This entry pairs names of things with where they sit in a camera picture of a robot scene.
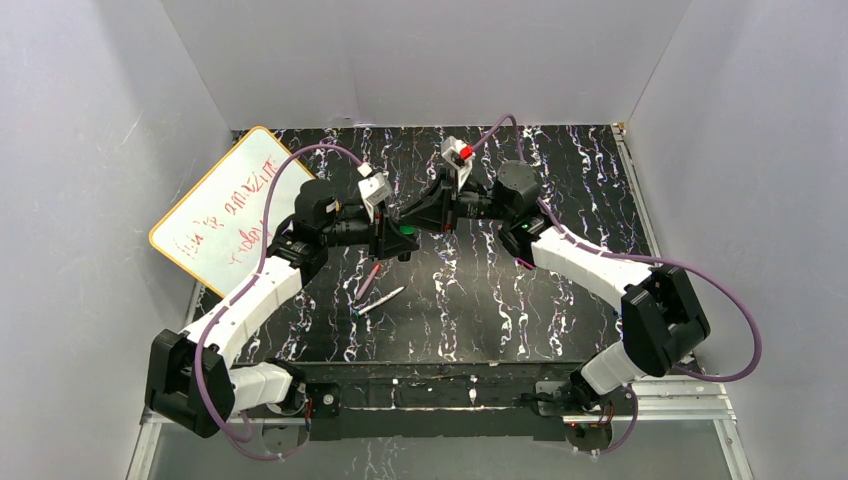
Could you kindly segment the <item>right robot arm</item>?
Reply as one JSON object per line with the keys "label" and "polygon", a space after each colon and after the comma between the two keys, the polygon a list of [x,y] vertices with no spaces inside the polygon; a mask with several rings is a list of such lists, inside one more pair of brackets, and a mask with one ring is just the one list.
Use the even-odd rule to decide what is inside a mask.
{"label": "right robot arm", "polygon": [[521,161],[502,164],[490,187],[443,167],[423,196],[401,210],[400,222],[447,233],[462,218],[498,220],[498,238],[519,263],[561,274],[614,307],[621,340],[574,370],[558,397],[536,397],[590,410],[624,384],[666,375],[711,329],[684,269],[611,257],[557,227],[540,206],[540,194],[534,169]]}

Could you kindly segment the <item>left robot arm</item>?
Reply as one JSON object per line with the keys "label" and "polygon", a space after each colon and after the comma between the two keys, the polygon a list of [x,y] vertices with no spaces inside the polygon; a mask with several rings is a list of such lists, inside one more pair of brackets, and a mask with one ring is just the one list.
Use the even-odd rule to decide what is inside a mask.
{"label": "left robot arm", "polygon": [[223,430],[234,414],[292,397],[302,373],[280,360],[248,367],[234,362],[247,341],[326,264],[334,247],[365,246],[370,257],[406,260],[419,247],[387,210],[391,190],[382,173],[358,183],[358,203],[338,202],[323,179],[304,183],[256,272],[212,312],[152,342],[144,404],[202,438]]}

